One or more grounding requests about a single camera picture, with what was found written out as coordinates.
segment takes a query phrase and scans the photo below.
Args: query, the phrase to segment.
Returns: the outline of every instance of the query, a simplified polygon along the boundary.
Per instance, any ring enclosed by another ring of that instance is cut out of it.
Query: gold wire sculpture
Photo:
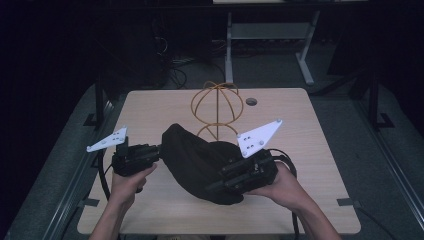
[[[210,122],[205,121],[204,119],[201,119],[197,114],[198,114],[198,109],[199,109],[200,104],[203,102],[203,100],[205,99],[205,97],[210,92],[212,92],[213,90],[216,90],[216,122],[210,123]],[[238,97],[238,99],[240,100],[241,110],[240,110],[240,112],[237,115],[234,112],[233,105],[232,105],[230,99],[228,98],[227,94],[225,93],[225,90],[234,93]],[[204,93],[204,94],[201,96],[201,98],[197,102],[197,104],[194,105],[194,100],[201,93]],[[221,93],[224,96],[224,98],[225,98],[228,106],[230,107],[231,115],[232,115],[232,118],[231,118],[230,121],[223,122],[223,123],[219,122],[219,93]],[[201,91],[199,91],[196,95],[194,95],[194,97],[191,100],[191,112],[193,113],[194,117],[196,117],[197,120],[199,120],[200,122],[206,124],[204,127],[202,127],[199,130],[199,132],[197,133],[197,136],[199,136],[199,134],[203,130],[207,129],[208,132],[214,137],[214,139],[216,141],[218,141],[219,140],[219,127],[228,127],[231,130],[233,130],[233,132],[235,134],[238,134],[237,131],[232,126],[230,126],[230,124],[233,123],[233,122],[235,122],[237,119],[240,118],[241,114],[243,113],[243,109],[244,109],[243,100],[240,97],[240,95],[239,95],[239,89],[237,88],[237,86],[235,84],[233,84],[233,83],[216,84],[216,83],[211,82],[211,81],[205,82],[205,84],[203,85],[203,89]],[[212,132],[212,130],[210,129],[210,127],[216,127],[216,134],[214,134]]]

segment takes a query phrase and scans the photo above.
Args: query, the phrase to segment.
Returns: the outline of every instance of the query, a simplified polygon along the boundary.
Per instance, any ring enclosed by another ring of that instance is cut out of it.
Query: black fabric bag
[[[162,135],[161,158],[178,184],[193,196],[219,205],[243,201],[242,194],[205,190],[206,186],[222,180],[219,170],[229,159],[239,156],[240,149],[235,144],[209,143],[178,124],[171,125]]]

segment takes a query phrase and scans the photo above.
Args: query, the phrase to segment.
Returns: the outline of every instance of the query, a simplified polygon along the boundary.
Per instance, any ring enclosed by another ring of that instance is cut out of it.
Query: black controller
[[[249,158],[241,156],[228,160],[219,174],[223,180],[212,183],[206,190],[212,192],[230,191],[239,194],[270,185],[278,173],[274,157],[269,150],[261,149]]]
[[[116,152],[112,156],[112,167],[115,173],[128,177],[152,166],[159,161],[159,146],[148,144],[128,146],[128,137],[125,142],[116,145]]]

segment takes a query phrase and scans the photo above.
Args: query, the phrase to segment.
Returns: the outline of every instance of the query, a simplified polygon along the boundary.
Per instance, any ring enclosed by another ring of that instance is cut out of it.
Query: wooden table
[[[128,126],[130,145],[161,143],[162,133],[173,123],[197,133],[204,124],[191,112],[191,99],[199,90],[136,91],[128,94],[116,130]],[[266,148],[285,151],[293,160],[299,182],[316,200],[340,233],[357,233],[360,223],[352,206],[339,206],[337,199],[348,198],[340,173],[321,130],[307,93],[303,89],[241,89],[243,101],[255,98],[256,106],[245,105],[241,117],[231,124],[243,133],[281,118],[280,127]],[[234,111],[240,100],[229,94]],[[228,118],[229,108],[220,96],[220,119]],[[199,116],[214,121],[216,94],[209,94],[199,107]],[[220,140],[236,143],[229,128],[220,128]],[[200,134],[213,138],[206,131]],[[110,163],[115,148],[105,154]],[[111,180],[111,171],[107,174]],[[271,200],[246,196],[240,204],[220,206],[187,193],[174,180],[160,160],[147,179],[142,193],[122,224],[122,233],[137,234],[286,234],[293,232],[291,213]],[[97,177],[89,198],[100,200],[97,207],[85,206],[78,231],[90,234],[106,205]]]

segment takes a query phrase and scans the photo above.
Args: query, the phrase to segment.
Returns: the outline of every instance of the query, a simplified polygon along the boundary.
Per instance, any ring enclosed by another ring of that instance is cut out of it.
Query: wire frame
[[[216,115],[215,115],[216,118],[215,118],[215,122],[208,122],[208,121],[206,121],[206,120],[204,120],[204,119],[202,119],[198,116],[198,110],[200,108],[201,103],[205,100],[206,96],[209,95],[213,91],[216,91]],[[228,97],[226,92],[235,94],[238,97],[238,99],[240,100],[241,110],[237,114],[234,111],[233,103],[231,103],[231,99]],[[226,122],[220,122],[220,120],[219,120],[219,117],[220,117],[219,116],[219,97],[220,97],[220,94],[222,96],[224,96],[225,101],[227,102],[228,106],[230,107],[230,111],[231,111],[231,120],[226,121]],[[200,99],[197,102],[197,104],[195,104],[195,100],[198,97]],[[199,132],[197,133],[197,136],[199,136],[200,133],[203,130],[206,129],[216,141],[219,141],[219,128],[220,127],[230,128],[235,134],[238,134],[237,131],[230,124],[235,122],[237,119],[240,118],[240,116],[243,113],[243,109],[244,109],[243,99],[240,97],[239,89],[237,88],[237,86],[234,83],[216,84],[216,83],[211,82],[211,81],[205,82],[205,84],[203,85],[203,89],[201,91],[199,91],[196,95],[194,95],[194,97],[191,100],[191,112],[193,113],[194,117],[196,117],[197,120],[199,120],[200,122],[206,124],[204,127],[202,127],[199,130]],[[211,128],[213,128],[213,127],[216,128],[216,133],[214,133],[211,130]]]

